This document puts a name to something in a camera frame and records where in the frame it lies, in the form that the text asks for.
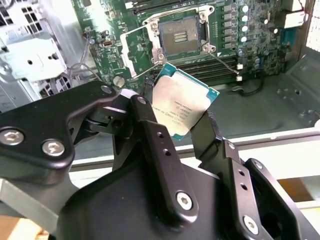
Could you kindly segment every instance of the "electrolytic capacitor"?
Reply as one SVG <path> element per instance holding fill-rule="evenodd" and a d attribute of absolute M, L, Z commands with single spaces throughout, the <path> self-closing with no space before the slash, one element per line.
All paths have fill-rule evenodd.
<path fill-rule="evenodd" d="M 243 57 L 245 55 L 245 53 L 242 49 L 238 49 L 237 54 L 239 57 Z"/>
<path fill-rule="evenodd" d="M 241 30 L 241 32 L 245 33 L 245 32 L 248 31 L 248 26 L 242 26 L 242 27 L 240 28 L 240 30 Z"/>
<path fill-rule="evenodd" d="M 242 16 L 242 17 L 240 18 L 240 20 L 241 20 L 241 22 L 246 23 L 246 22 L 248 22 L 248 16 L 247 16 L 247 15 L 244 15 L 244 16 Z"/>
<path fill-rule="evenodd" d="M 246 41 L 247 41 L 247 37 L 246 36 L 240 37 L 240 42 L 245 43 Z"/>
<path fill-rule="evenodd" d="M 248 5 L 243 5 L 243 6 L 241 7 L 241 12 L 247 13 L 248 11 L 249 11 Z"/>
<path fill-rule="evenodd" d="M 273 34 L 277 34 L 279 32 L 278 28 L 276 27 L 269 27 L 269 31 Z"/>
<path fill-rule="evenodd" d="M 260 64 L 260 62 L 261 62 L 260 58 L 259 58 L 258 56 L 256 56 L 256 57 L 254 58 L 254 63 L 255 63 L 255 64 Z"/>
<path fill-rule="evenodd" d="M 261 17 L 260 22 L 263 23 L 264 25 L 267 25 L 269 23 L 269 20 L 264 17 Z"/>

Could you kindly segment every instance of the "motherboard screw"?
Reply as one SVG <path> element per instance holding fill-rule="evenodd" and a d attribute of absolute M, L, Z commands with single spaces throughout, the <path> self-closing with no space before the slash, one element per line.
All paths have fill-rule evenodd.
<path fill-rule="evenodd" d="M 202 50 L 204 51 L 204 52 L 208 52 L 208 45 L 207 44 L 205 44 L 205 45 L 203 45 L 202 46 Z"/>

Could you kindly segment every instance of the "bolt hole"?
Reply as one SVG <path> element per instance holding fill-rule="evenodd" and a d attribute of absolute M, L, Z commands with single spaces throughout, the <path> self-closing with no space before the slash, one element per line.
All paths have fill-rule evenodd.
<path fill-rule="evenodd" d="M 58 57 L 58 55 L 57 55 L 56 53 L 52 54 L 52 58 L 53 58 L 54 60 L 58 60 L 58 59 L 59 59 L 59 57 Z"/>
<path fill-rule="evenodd" d="M 245 176 L 245 173 L 244 173 L 243 171 L 241 171 L 241 170 L 239 170 L 239 174 L 240 174 L 241 176 Z"/>
<path fill-rule="evenodd" d="M 169 152 L 168 149 L 163 149 L 163 153 L 164 153 L 164 155 L 166 155 L 166 156 L 171 156 L 171 152 Z"/>
<path fill-rule="evenodd" d="M 243 183 L 240 183 L 240 185 L 241 185 L 241 187 L 244 189 L 244 190 L 248 190 L 248 188 L 247 188 L 247 186 L 246 185 L 244 185 Z"/>
<path fill-rule="evenodd" d="M 165 136 L 162 134 L 162 132 L 157 132 L 156 133 L 157 134 L 157 136 L 159 137 L 159 138 L 161 138 L 161 139 L 163 139 Z"/>

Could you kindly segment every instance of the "black metal plate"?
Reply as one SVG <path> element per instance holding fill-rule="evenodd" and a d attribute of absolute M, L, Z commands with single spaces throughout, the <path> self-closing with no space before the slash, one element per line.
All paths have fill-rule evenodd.
<path fill-rule="evenodd" d="M 143 161 L 122 167 L 80 189 L 59 217 L 59 240 L 216 240 L 217 178 L 183 165 L 199 203 L 196 221 L 172 229 L 158 217 L 148 168 Z"/>

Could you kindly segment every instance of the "mounting hole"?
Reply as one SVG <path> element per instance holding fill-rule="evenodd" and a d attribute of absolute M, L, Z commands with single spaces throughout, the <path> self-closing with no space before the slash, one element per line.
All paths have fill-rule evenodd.
<path fill-rule="evenodd" d="M 59 59 L 59 57 L 58 57 L 58 55 L 57 55 L 56 53 L 52 54 L 51 57 L 52 57 L 54 60 L 58 60 L 58 59 Z"/>
<path fill-rule="evenodd" d="M 115 129 L 118 129 L 118 128 L 120 128 L 121 126 L 122 126 L 122 121 L 120 121 L 120 120 L 114 120 L 113 122 L 112 122 L 112 127 L 113 128 L 115 128 Z"/>
<path fill-rule="evenodd" d="M 104 92 L 107 93 L 107 94 L 112 93 L 111 89 L 110 89 L 108 86 L 106 86 L 106 85 L 102 85 L 102 86 L 101 86 L 101 90 L 104 91 Z"/>
<path fill-rule="evenodd" d="M 240 183 L 240 186 L 244 189 L 244 190 L 248 190 L 248 188 L 247 188 L 247 186 L 246 185 L 244 185 L 243 183 Z"/>
<path fill-rule="evenodd" d="M 165 136 L 162 134 L 162 132 L 158 131 L 157 133 L 157 136 L 161 139 L 165 138 Z"/>
<path fill-rule="evenodd" d="M 238 170 L 239 171 L 239 174 L 241 175 L 241 176 L 245 176 L 245 173 L 243 172 L 243 171 L 241 171 L 241 170 Z"/>
<path fill-rule="evenodd" d="M 171 152 L 169 152 L 168 149 L 163 149 L 163 153 L 164 153 L 164 155 L 166 155 L 166 156 L 171 156 Z"/>

